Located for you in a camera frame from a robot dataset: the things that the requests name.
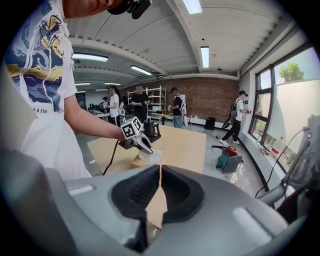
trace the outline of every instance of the windowsill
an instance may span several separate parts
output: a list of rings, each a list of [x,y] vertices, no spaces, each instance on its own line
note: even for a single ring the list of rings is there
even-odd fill
[[[260,168],[261,173],[265,179],[268,180],[270,176],[270,172],[273,166],[276,163],[276,160],[271,155],[264,155],[261,153],[260,149],[256,148],[256,139],[249,133],[240,132],[239,139],[242,141],[243,145],[247,148],[247,150],[252,155],[254,161],[257,166]],[[272,190],[276,186],[278,186],[281,180],[286,176],[281,166],[277,163],[274,166],[273,173],[271,175],[270,181],[268,183],[268,188]],[[288,197],[295,190],[293,187],[288,186],[285,195]],[[284,200],[284,196],[274,203],[275,208],[279,207]]]

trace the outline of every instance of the ceiling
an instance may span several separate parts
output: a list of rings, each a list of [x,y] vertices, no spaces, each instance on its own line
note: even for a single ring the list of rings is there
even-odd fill
[[[107,56],[107,62],[80,60],[76,83],[88,89],[104,82],[124,86],[184,74],[233,76],[265,42],[284,10],[270,0],[200,0],[202,13],[189,14],[182,0],[152,0],[138,20],[107,11],[68,19],[75,53]],[[209,68],[202,68],[201,47],[208,46]],[[131,69],[136,65],[147,76]]]

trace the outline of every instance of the white shirt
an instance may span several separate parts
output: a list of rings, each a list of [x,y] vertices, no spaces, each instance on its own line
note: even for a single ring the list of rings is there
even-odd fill
[[[236,117],[235,117],[235,119],[241,122],[244,114],[241,113],[240,110],[244,109],[244,102],[241,98],[237,98],[235,102],[236,102]]]
[[[118,94],[112,95],[110,99],[110,106],[113,107],[114,103],[116,103],[116,108],[110,108],[110,117],[116,118],[119,116],[119,96]]]
[[[20,151],[72,180],[91,175],[64,119],[64,100],[77,92],[64,18],[62,0],[43,1],[17,32],[5,61],[15,88],[36,113]]]

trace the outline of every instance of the floor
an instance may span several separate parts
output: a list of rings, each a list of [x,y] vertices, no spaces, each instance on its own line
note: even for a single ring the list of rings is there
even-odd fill
[[[172,121],[166,121],[165,125],[172,126]],[[262,182],[259,178],[259,175],[255,169],[255,166],[251,162],[249,156],[241,145],[235,145],[232,143],[232,138],[229,138],[228,143],[230,146],[235,146],[238,154],[242,156],[243,163],[239,164],[236,172],[234,173],[222,173],[221,170],[216,169],[216,164],[218,161],[218,157],[221,155],[221,149],[212,148],[212,145],[220,145],[219,140],[215,138],[218,136],[219,138],[223,137],[226,132],[220,130],[207,130],[203,126],[199,125],[191,125],[189,130],[194,132],[206,133],[206,149],[205,149],[205,157],[204,157],[204,165],[203,165],[203,174],[215,177],[218,179],[226,180],[242,190],[248,193],[251,196],[255,196],[256,192],[263,186]],[[85,167],[90,172],[92,176],[101,175],[101,171],[98,165],[95,163],[93,156],[89,150],[87,145],[88,142],[98,139],[98,137],[87,136],[83,134],[76,135],[77,141],[81,148],[83,154],[83,160]]]

